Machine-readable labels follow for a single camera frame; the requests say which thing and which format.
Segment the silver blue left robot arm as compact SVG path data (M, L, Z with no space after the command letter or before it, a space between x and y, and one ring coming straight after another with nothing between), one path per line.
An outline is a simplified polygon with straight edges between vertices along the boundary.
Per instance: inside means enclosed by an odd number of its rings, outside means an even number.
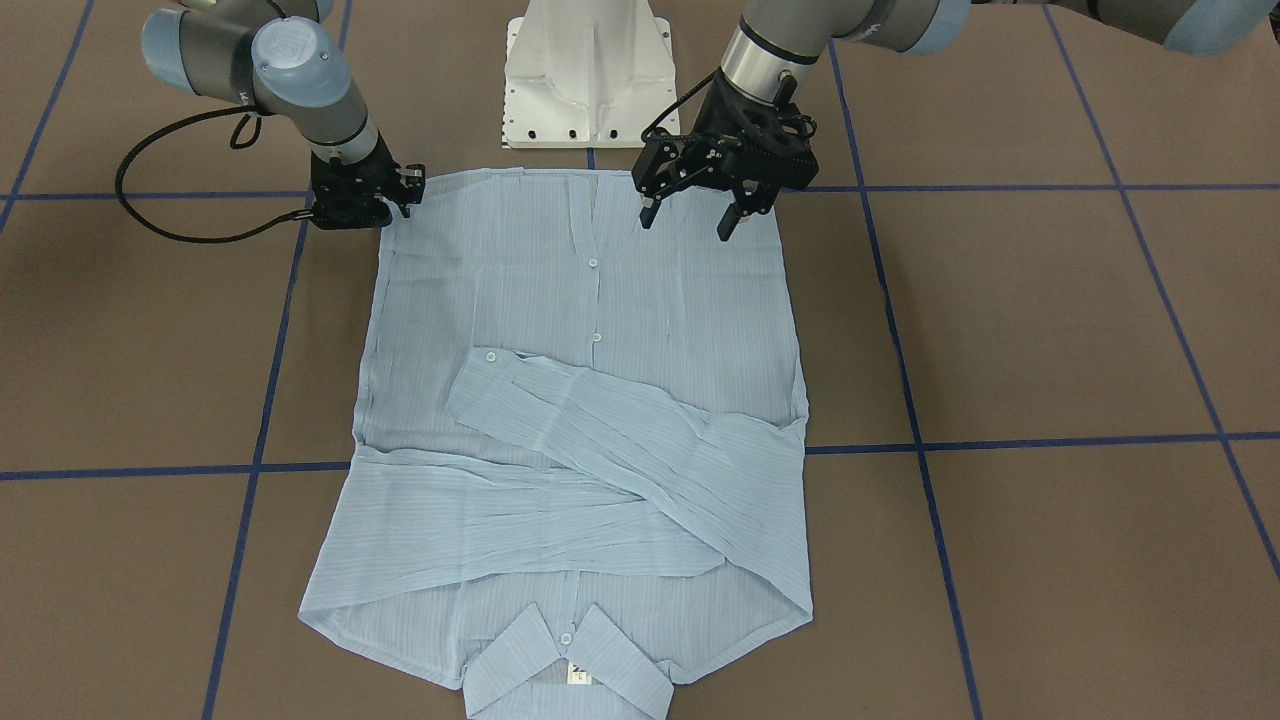
M730 240L753 215L765 215L786 190L805 190L819 163L817 122L796 92L833 41L906 55L936 54L963 32L969 1L750 1L718 67L695 85L703 101L692 128L676 135L655 118L641 133L632 168L653 227L662 204L690 188L730 193L716 228Z

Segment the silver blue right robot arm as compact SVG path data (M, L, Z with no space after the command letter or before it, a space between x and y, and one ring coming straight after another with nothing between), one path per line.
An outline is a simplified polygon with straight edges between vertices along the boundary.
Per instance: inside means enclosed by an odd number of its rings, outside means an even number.
M178 1L143 23L148 70L224 101L243 123L289 119L310 146L310 208L292 222L381 228L422 201L425 169L394 160L339 44L329 1Z

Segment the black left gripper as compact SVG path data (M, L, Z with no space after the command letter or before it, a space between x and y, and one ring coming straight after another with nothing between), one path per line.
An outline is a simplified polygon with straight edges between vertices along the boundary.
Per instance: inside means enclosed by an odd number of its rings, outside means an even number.
M728 242L753 211L769 211L781 190L806 188L819 170L812 150L817 122L794 102L797 87L794 73L782 70L773 99L758 101L716 70L667 106L641 131L643 150L632 168L643 197L641 228L649 231L660 204L677 192L727 191L733 197L716 233ZM666 119L699 91L707 96L692 131L668 131Z

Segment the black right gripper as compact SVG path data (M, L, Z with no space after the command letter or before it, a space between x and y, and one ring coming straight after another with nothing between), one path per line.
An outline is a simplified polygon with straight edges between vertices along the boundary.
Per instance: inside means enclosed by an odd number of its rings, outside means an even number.
M308 220L323 231L383 228L393 214L411 218L411 208L422 201L426 188L424 164L402 167L387 150L375 150L364 160L343 164L310 158L310 188L314 201Z

